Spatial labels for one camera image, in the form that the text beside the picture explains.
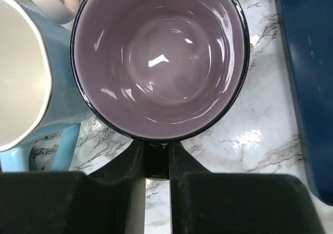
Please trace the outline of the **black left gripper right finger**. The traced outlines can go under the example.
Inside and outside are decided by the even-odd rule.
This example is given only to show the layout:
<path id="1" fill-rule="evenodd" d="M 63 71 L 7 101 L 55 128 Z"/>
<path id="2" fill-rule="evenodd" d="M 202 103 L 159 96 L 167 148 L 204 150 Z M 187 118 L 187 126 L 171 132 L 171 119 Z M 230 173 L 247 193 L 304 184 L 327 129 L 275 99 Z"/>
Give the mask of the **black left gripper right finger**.
<path id="1" fill-rule="evenodd" d="M 288 174 L 213 173 L 169 145 L 172 233 L 323 233 L 305 185 Z"/>

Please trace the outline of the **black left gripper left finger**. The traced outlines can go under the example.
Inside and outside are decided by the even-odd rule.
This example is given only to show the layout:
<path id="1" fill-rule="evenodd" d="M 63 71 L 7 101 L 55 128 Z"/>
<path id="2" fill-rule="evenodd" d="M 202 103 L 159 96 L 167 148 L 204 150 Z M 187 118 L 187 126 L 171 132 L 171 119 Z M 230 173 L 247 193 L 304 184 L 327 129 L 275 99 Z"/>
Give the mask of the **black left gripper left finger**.
<path id="1" fill-rule="evenodd" d="M 144 145 L 82 172 L 1 174 L 1 233 L 143 233 Z"/>

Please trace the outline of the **light blue faceted mug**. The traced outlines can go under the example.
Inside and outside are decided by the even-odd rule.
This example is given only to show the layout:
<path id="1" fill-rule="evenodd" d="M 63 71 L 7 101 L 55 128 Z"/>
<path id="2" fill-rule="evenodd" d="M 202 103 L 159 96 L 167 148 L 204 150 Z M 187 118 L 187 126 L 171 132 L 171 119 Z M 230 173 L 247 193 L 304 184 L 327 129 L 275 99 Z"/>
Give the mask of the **light blue faceted mug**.
<path id="1" fill-rule="evenodd" d="M 53 171 L 69 169 L 92 115 L 76 86 L 70 31 L 24 0 L 1 0 L 1 169 L 29 172 L 35 143 L 62 133 Z"/>

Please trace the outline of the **purple mug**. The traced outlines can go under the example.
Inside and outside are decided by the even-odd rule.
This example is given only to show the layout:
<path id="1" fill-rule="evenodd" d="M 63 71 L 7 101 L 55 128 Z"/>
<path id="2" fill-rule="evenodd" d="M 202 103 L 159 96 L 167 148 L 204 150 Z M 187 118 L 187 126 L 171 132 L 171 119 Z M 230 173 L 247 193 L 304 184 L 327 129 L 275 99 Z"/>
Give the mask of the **purple mug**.
<path id="1" fill-rule="evenodd" d="M 168 178 L 164 150 L 232 107 L 250 59 L 239 0 L 83 0 L 70 44 L 88 107 L 146 149 L 147 177 Z"/>

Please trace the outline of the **dark blue tray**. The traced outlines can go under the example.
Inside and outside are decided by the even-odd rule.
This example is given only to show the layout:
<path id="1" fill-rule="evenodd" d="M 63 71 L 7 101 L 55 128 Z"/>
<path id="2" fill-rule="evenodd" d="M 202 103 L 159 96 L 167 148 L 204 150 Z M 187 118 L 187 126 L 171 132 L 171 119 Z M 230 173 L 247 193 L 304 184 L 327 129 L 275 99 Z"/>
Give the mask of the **dark blue tray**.
<path id="1" fill-rule="evenodd" d="M 311 192 L 332 205 L 332 0 L 275 0 Z"/>

